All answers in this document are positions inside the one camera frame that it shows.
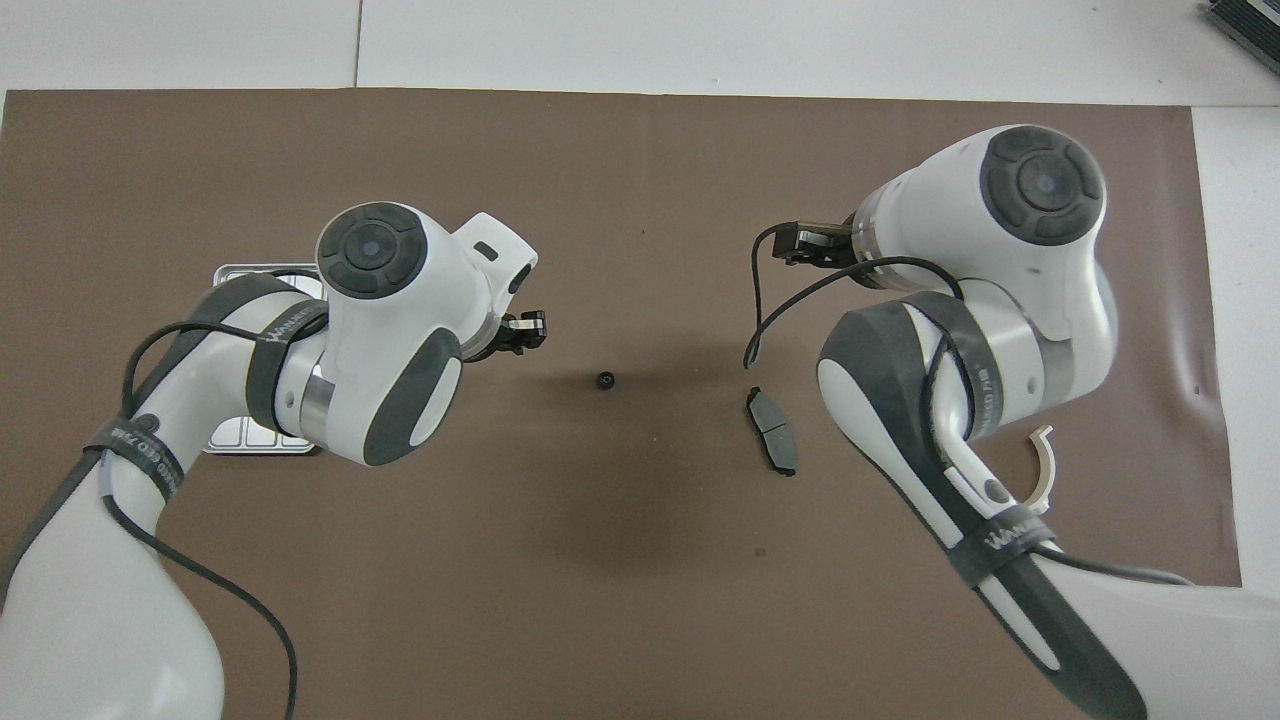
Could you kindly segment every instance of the white robotic arm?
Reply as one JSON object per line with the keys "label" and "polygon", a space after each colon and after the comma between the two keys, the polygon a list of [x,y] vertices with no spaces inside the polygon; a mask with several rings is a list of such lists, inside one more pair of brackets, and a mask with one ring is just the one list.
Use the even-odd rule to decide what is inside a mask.
{"label": "white robotic arm", "polygon": [[372,202],[317,245],[328,304],[262,274],[215,287],[188,320],[238,334],[183,332],[49,501],[0,578],[0,719],[220,717],[209,630],[104,496],[154,534],[210,433],[250,414],[389,462],[439,425],[463,361],[545,337],[540,313],[504,318],[538,256],[489,215],[448,233]]}
{"label": "white robotic arm", "polygon": [[[978,133],[873,192],[846,223],[852,252],[836,264],[923,258],[959,278],[964,299],[932,292],[942,283],[915,266],[852,274],[924,292],[840,320],[818,361],[823,400],[965,583],[1087,714],[1280,716],[1280,598],[1073,565],[968,446],[1103,382],[1116,347],[1110,287],[1093,259],[1105,208],[1088,151],[1036,126]],[[808,240],[817,242],[794,233],[774,255],[815,264],[840,255],[831,238]]]}

